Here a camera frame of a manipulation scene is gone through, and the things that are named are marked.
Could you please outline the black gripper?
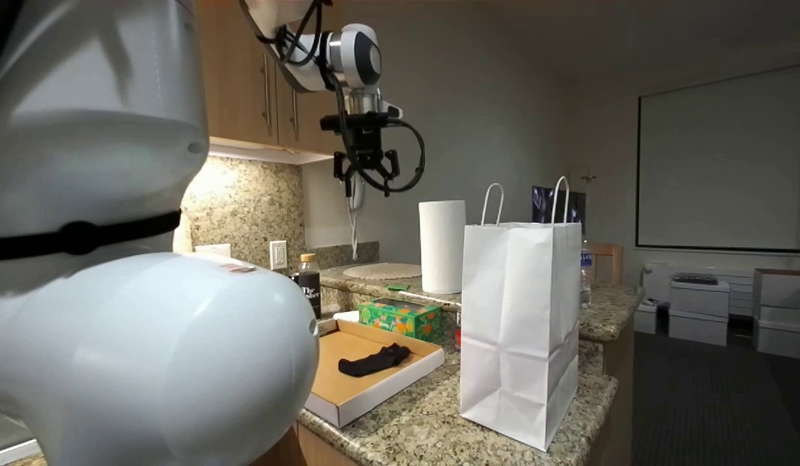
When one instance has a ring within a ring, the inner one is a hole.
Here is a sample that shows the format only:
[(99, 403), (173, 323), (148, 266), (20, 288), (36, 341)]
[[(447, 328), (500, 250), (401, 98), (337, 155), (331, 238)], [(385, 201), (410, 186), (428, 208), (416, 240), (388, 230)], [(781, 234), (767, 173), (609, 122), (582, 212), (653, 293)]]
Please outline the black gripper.
[(380, 148), (380, 131), (394, 124), (388, 115), (331, 115), (321, 120), (323, 131), (341, 137), (345, 148), (333, 153), (333, 175), (353, 197), (349, 175), (355, 172), (375, 172), (384, 175), (384, 197), (392, 197), (392, 181), (398, 175), (398, 155)]

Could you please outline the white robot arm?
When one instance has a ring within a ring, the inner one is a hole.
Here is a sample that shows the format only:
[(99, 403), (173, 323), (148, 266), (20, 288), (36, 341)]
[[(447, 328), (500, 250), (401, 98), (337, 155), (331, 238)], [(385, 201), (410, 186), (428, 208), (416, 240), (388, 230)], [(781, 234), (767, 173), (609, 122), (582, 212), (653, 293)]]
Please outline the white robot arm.
[(302, 289), (173, 245), (207, 153), (191, 0), (0, 0), (0, 415), (49, 466), (254, 466), (302, 410)]

